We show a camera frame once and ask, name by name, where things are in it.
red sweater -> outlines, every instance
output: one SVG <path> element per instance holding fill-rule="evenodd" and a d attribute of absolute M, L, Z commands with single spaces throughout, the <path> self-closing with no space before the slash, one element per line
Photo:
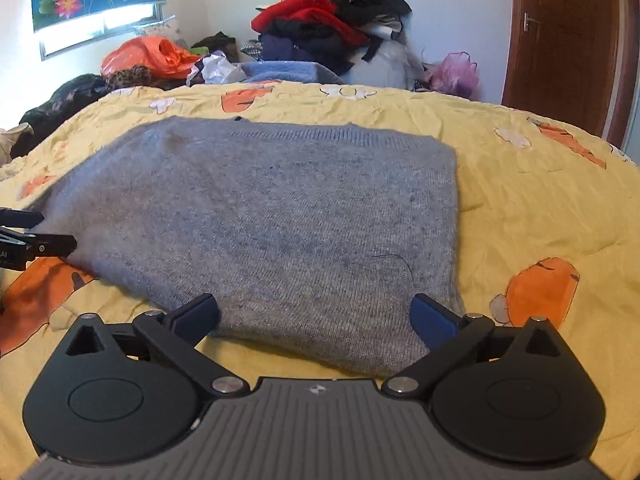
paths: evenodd
<path fill-rule="evenodd" d="M 263 32 L 275 18 L 318 22 L 334 28 L 344 42 L 356 48 L 367 44 L 367 37 L 335 17 L 337 7 L 329 0 L 282 0 L 267 7 L 251 22 L 251 28 Z"/>

silver bolt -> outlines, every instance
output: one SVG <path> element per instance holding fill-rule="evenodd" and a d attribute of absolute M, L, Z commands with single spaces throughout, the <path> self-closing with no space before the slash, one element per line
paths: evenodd
<path fill-rule="evenodd" d="M 417 390 L 418 386 L 418 381 L 411 377 L 394 377 L 386 384 L 386 387 L 396 394 L 407 394 Z"/>
<path fill-rule="evenodd" d="M 238 377 L 218 377 L 211 387 L 221 394 L 234 394 L 242 389 L 244 381 Z"/>

gray ribbed plate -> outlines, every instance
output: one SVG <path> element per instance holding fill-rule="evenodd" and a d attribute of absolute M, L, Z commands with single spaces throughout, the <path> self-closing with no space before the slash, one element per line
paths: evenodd
<path fill-rule="evenodd" d="M 264 379 L 248 397 L 214 402 L 191 434 L 148 460 L 95 468 L 45 457 L 23 478 L 605 480 L 606 476 L 586 461 L 547 471 L 505 470 L 482 462 L 449 444 L 420 404 L 387 399 L 369 380 Z"/>

door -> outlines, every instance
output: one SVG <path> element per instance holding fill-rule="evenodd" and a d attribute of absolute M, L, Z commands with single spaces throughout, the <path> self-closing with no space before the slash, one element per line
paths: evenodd
<path fill-rule="evenodd" d="M 600 136 L 616 67 L 618 0 L 514 0 L 503 104 Z"/>

yellow bedsheet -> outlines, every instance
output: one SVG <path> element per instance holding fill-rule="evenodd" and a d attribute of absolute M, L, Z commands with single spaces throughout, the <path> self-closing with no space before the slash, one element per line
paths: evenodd
<path fill-rule="evenodd" d="M 536 118 L 538 126 L 532 114 L 438 94 L 287 82 L 133 89 L 89 106 L 29 156 L 0 168 L 0 205 L 29 205 L 101 146 L 173 115 L 355 123 L 453 146 L 458 285 L 466 309 L 517 325 L 528 314 L 523 297 L 540 286 L 560 290 L 533 303 L 560 325 L 605 399 L 607 421 L 593 460 L 614 479 L 640 472 L 640 171 L 622 154 L 567 124 Z M 4 271 L 1 290 L 17 275 Z M 123 322 L 146 309 L 142 300 L 95 280 L 0 359 L 1 480 L 15 479 L 35 459 L 22 402 L 75 317 L 98 312 L 105 322 Z M 199 348 L 251 382 L 260 375 L 348 376 L 256 344 L 207 338 Z"/>

